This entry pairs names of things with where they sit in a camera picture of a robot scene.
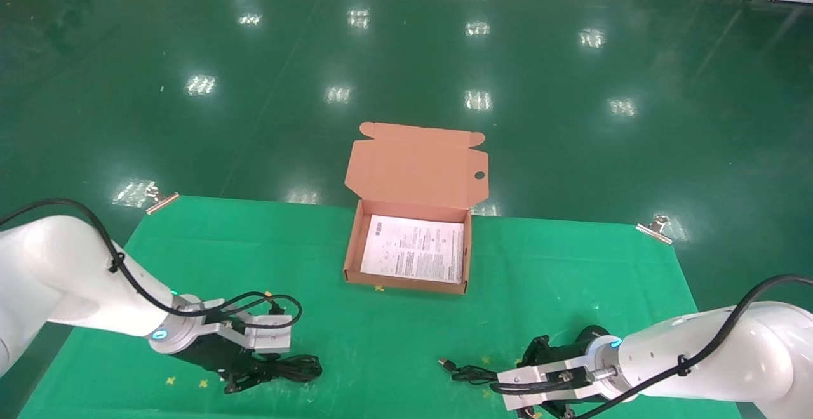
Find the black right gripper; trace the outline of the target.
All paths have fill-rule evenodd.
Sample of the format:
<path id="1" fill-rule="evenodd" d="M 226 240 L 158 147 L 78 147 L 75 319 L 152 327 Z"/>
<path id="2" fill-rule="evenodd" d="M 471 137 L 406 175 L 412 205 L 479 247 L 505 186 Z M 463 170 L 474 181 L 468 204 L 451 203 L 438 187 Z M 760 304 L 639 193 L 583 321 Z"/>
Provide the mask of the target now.
<path id="1" fill-rule="evenodd" d="M 573 343 L 551 346 L 548 335 L 532 338 L 520 359 L 520 367 L 541 365 L 544 382 L 554 385 L 547 401 L 540 405 L 517 409 L 517 418 L 575 418 L 577 404 L 605 404 L 607 386 L 592 375 L 593 371 L 610 366 L 601 356 L 603 346 L 609 346 L 610 333 L 597 324 L 590 324 L 578 333 Z"/>

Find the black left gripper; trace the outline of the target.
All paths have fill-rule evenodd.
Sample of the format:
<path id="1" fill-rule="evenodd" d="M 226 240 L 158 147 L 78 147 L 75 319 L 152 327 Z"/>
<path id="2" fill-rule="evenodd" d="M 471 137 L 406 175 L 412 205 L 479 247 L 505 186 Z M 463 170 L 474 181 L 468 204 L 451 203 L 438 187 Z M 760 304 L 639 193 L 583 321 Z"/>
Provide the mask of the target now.
<path id="1" fill-rule="evenodd" d="M 279 378 L 277 372 L 255 369 L 255 364 L 272 364 L 282 360 L 281 354 L 252 352 L 214 333 L 198 336 L 186 349 L 178 350 L 171 357 L 220 376 L 225 381 L 226 395 L 276 380 Z"/>

